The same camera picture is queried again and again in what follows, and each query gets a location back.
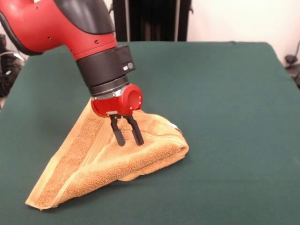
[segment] towel fold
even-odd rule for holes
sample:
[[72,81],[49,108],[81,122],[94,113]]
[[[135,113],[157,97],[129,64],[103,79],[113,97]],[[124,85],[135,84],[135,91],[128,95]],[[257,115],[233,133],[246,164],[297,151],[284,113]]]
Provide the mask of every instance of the towel fold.
[[65,141],[50,159],[25,204],[45,210],[95,191],[116,180],[131,181],[183,159],[189,146],[169,120],[134,112],[144,145],[137,146],[132,128],[118,121],[126,144],[119,146],[109,118],[86,105]]

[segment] cable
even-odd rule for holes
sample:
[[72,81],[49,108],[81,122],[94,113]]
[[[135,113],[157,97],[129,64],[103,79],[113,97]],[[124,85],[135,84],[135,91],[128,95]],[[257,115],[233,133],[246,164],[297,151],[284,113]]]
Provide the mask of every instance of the cable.
[[109,7],[109,14],[113,11],[113,3],[111,4],[111,6]]
[[298,42],[297,50],[296,50],[296,53],[295,53],[295,56],[296,56],[296,57],[297,57],[298,52],[299,52],[299,47],[300,47],[300,40],[299,40],[299,42]]
[[295,81],[295,82],[297,81],[297,79],[298,79],[299,76],[300,76],[300,72],[297,73],[297,75],[294,77],[294,81]]
[[15,57],[17,57],[18,59],[22,60],[23,62],[26,62],[26,60],[19,53],[13,52],[13,51],[3,52],[0,54],[0,57],[2,57],[3,55],[7,55],[7,54],[12,54]]
[[0,74],[0,98],[9,94],[11,84],[7,76]]

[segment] black cable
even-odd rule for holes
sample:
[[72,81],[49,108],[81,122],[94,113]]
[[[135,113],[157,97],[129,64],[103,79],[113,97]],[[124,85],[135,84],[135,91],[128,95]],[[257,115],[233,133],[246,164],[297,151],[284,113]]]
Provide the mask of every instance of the black cable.
[[298,46],[297,46],[297,50],[296,50],[295,56],[297,56],[297,55],[298,55],[299,48],[300,48],[300,41],[298,42]]
[[110,14],[113,11],[113,3],[111,3],[111,6],[109,7],[108,13]]
[[298,77],[300,76],[300,72],[296,74],[296,76],[294,77],[294,81],[296,82]]
[[2,57],[5,59],[5,70],[0,73],[0,98],[8,96],[23,67],[18,63],[19,59],[13,54],[3,55]]

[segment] terry cloth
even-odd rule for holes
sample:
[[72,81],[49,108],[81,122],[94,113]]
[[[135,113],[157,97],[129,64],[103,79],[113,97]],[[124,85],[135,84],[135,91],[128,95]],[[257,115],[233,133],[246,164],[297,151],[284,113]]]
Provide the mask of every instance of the terry cloth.
[[97,116],[89,101],[25,204],[40,210],[56,208],[116,180],[131,181],[185,157],[189,146],[169,120],[142,110],[134,111],[133,117],[144,145],[136,145],[131,126],[120,119],[126,144],[119,146],[110,118]]

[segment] orange towel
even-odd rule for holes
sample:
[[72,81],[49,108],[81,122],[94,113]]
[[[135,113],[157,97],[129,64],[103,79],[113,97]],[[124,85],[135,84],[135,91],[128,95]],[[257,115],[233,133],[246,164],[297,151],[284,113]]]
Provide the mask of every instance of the orange towel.
[[126,144],[119,146],[109,118],[86,105],[65,141],[49,161],[25,204],[45,210],[90,193],[116,180],[130,181],[183,159],[189,147],[167,119],[135,111],[144,138],[137,146],[131,126],[118,122]]

